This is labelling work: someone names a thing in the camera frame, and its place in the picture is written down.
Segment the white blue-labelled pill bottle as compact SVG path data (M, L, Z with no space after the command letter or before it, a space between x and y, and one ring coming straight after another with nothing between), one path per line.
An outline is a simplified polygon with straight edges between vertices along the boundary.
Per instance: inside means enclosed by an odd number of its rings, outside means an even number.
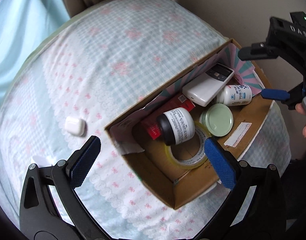
M227 85L216 96L216 103L226 106L248 105L252 101L252 90L244 85Z

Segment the white remote control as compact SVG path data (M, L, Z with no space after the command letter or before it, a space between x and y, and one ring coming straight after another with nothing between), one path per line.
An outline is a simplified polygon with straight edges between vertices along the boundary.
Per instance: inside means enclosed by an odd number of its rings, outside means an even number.
M217 63L203 72L183 88L182 93L194 104L205 107L234 76L234 70Z

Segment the yellow packing tape roll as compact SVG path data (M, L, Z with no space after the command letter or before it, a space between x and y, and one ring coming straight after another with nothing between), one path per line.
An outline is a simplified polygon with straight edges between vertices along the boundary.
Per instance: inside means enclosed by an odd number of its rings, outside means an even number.
M195 121L195 134L192 139L177 145L164 145L164 152L172 165L192 170L204 164L208 158L205 154L204 144L209 138L208 130L199 122Z

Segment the pale green lidded white jar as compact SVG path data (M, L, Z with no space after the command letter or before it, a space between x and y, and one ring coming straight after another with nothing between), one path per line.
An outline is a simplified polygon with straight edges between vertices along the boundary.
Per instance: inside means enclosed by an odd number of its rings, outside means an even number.
M233 128L233 114L224 104L216 103L199 116L199 122L215 137L224 137Z

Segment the black capped white bottle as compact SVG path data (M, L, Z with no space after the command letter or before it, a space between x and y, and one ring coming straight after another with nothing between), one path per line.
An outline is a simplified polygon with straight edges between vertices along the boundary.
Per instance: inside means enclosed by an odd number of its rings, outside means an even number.
M157 125L166 146L179 145L193 138L195 123L190 113L178 107L157 117Z

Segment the red rectangular carton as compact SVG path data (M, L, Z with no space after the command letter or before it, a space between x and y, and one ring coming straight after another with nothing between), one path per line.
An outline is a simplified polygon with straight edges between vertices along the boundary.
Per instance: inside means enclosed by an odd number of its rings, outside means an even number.
M194 108L194 103L179 93L142 120L141 124L153 140L161 137L168 146L177 145L194 136L195 125L190 114Z

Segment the brown cardboard box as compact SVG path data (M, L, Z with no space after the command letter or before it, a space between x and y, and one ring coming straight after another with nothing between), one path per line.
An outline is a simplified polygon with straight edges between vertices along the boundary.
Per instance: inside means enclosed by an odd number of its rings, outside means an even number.
M200 64L181 64L172 74L154 62L119 73L127 95L148 94L106 130L142 184L168 207L179 209L210 189L218 176L205 152L228 150L241 156L269 111L271 102L260 96L228 107L199 105L185 92L205 76L217 83L236 78L244 65L239 49L229 40Z

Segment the white earbuds case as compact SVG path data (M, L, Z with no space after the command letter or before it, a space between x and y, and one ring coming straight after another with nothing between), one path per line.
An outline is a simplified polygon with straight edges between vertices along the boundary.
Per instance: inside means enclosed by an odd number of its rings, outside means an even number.
M85 126L85 120L77 116L68 116L64 122L65 131L76 137L81 137L84 134Z

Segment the floral checked bed quilt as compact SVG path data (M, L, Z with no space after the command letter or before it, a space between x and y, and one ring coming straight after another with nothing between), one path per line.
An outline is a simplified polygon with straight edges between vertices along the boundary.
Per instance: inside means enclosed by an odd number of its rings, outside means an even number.
M93 135L101 150L75 192L110 239L195 237L229 194L221 180L179 209L168 207L142 184L106 126L148 94L123 92L120 72L154 62L172 74L181 64L200 64L229 40L172 0L106 0L44 40L0 106L0 206L16 232L24 235L20 201L29 165L67 160ZM251 61L244 61L233 80L250 86L253 98L270 86ZM278 105L270 102L255 137L236 158L253 167L274 164L284 173L289 136ZM65 131L68 116L85 120L81 137Z

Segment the light blue sheer curtain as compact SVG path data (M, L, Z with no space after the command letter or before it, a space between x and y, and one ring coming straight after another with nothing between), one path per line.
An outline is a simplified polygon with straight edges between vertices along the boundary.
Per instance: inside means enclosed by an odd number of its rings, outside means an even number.
M0 0L0 105L26 58L69 19L63 0Z

